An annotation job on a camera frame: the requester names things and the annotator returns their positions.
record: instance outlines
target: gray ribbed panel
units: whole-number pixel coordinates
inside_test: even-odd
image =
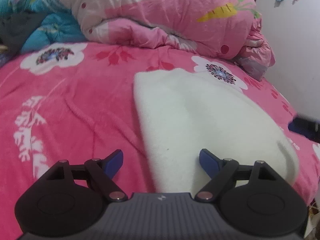
[[[24,235],[20,240],[49,240]],[[112,203],[87,230],[54,240],[251,240],[263,239],[236,231],[211,204],[194,201],[189,193],[135,193],[124,203]],[[297,235],[279,238],[298,240]]]

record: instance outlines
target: metal screw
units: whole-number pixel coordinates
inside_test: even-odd
[[[121,191],[114,191],[109,194],[109,197],[114,200],[121,200],[125,197],[125,194]]]
[[[209,200],[213,198],[213,195],[209,191],[201,191],[197,194],[197,197],[202,199],[202,200]]]

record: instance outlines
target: red polka dot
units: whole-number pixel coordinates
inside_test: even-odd
[[[227,45],[222,45],[221,46],[221,53],[222,54],[227,54],[229,51],[229,47]]]

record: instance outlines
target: white towel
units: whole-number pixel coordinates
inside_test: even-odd
[[[134,99],[157,191],[200,190],[210,180],[199,164],[202,148],[245,165],[265,160],[295,182],[295,150],[275,122],[231,86],[205,73],[157,70],[136,74]]]

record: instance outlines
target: bed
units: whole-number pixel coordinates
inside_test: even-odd
[[[299,159],[293,187],[309,204],[320,176],[320,145],[288,130],[296,113],[264,78],[258,82],[226,59],[165,44],[139,48],[93,41],[54,43],[0,68],[2,238],[19,237],[17,199],[61,159],[80,164],[121,149],[124,164],[114,181],[129,196],[156,191],[134,102],[135,74],[177,68],[206,72],[206,62],[216,62],[220,71],[231,74],[237,80],[234,88],[283,131]]]

